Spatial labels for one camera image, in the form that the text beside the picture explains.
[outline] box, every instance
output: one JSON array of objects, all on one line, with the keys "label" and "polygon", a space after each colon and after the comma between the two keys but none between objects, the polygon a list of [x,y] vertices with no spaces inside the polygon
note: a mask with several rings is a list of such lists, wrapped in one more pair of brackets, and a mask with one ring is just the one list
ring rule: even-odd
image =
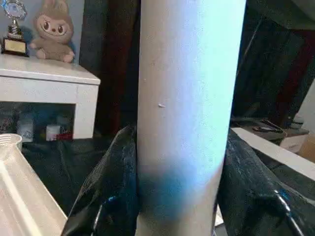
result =
[{"label": "box", "polygon": [[299,155],[315,163],[315,135],[309,134],[299,151]]}]

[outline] white side table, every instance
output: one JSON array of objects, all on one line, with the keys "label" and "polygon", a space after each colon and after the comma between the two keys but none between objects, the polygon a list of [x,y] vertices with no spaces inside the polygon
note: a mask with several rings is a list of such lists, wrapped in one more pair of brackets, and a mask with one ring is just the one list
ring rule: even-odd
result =
[{"label": "white side table", "polygon": [[0,55],[0,101],[74,104],[73,138],[91,138],[100,79],[60,61]]}]

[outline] plush toy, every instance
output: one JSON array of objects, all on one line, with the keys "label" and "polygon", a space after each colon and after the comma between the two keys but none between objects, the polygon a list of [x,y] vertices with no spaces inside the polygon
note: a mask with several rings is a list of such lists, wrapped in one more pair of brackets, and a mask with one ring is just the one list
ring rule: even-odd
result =
[{"label": "plush toy", "polygon": [[34,19],[39,38],[30,47],[38,49],[40,59],[72,62],[74,52],[67,45],[73,36],[73,23],[64,0],[44,0],[42,9]]}]

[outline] trophy figure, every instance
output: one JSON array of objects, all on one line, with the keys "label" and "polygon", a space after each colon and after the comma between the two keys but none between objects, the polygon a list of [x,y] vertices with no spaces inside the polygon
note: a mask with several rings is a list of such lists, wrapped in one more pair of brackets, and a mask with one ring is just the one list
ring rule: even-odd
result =
[{"label": "trophy figure", "polygon": [[18,25],[18,20],[24,20],[27,15],[24,4],[18,0],[6,0],[4,13],[12,19],[12,25],[8,26],[7,37],[3,39],[3,53],[28,57],[26,42]]}]

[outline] clear plastic cup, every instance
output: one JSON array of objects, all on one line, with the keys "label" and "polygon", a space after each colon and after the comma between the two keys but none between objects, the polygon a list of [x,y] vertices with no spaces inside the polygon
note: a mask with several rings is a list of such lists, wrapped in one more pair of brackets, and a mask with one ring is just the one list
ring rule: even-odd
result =
[{"label": "clear plastic cup", "polygon": [[17,134],[0,134],[0,145],[12,146],[16,145],[18,149],[22,150],[22,137]]}]

